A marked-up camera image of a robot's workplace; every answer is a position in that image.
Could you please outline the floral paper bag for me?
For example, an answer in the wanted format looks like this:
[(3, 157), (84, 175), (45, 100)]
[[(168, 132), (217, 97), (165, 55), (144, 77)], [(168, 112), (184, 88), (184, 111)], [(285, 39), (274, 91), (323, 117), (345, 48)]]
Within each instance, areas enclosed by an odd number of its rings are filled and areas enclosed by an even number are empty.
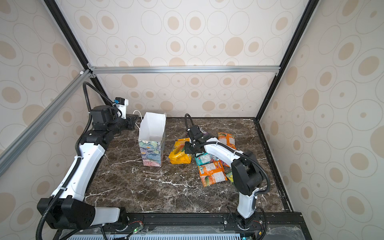
[(165, 148), (167, 114), (147, 112), (139, 127), (139, 148), (143, 165), (161, 167)]

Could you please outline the yellow mango gummy bag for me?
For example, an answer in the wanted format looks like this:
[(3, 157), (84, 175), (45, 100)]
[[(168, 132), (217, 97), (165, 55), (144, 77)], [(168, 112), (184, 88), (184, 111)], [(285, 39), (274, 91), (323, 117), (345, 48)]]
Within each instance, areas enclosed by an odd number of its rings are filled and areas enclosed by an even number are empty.
[(170, 163), (172, 165), (190, 164), (192, 155), (186, 154), (185, 143), (189, 143), (190, 139), (179, 139), (175, 142), (174, 148), (169, 154)]

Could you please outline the pink yellow Fox's fruits bag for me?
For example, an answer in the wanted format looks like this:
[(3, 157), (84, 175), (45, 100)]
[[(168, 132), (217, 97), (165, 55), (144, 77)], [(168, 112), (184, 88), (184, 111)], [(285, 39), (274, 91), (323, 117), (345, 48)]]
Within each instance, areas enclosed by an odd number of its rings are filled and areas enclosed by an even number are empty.
[(221, 162), (222, 165), (223, 165), (224, 167), (227, 167), (227, 168), (230, 168), (230, 167), (231, 167), (230, 165), (228, 165), (227, 163), (225, 163), (224, 161), (222, 161), (222, 160), (219, 159), (218, 157), (215, 157), (215, 160)]

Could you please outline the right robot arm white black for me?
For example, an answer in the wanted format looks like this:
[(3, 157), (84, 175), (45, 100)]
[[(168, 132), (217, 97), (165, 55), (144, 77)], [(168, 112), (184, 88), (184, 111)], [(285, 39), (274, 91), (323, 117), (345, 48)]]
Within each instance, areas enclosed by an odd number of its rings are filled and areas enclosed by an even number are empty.
[(239, 191), (237, 212), (244, 220), (250, 218), (256, 211), (257, 196), (268, 193), (271, 188), (270, 178), (256, 156), (225, 145), (197, 125), (187, 127), (187, 135), (190, 141), (186, 143), (186, 153), (208, 153), (231, 167), (234, 185)]

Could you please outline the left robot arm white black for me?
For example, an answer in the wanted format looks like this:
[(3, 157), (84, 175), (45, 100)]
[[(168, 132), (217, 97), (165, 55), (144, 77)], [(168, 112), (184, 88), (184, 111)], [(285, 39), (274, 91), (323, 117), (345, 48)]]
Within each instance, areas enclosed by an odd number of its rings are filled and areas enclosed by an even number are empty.
[(38, 224), (52, 229), (85, 230), (89, 227), (126, 223), (124, 208), (95, 207), (84, 202), (102, 158), (114, 136), (134, 130), (138, 115), (129, 115), (120, 106), (97, 106), (89, 110), (84, 132), (75, 144), (76, 156), (60, 185), (49, 198), (42, 198), (37, 209)]

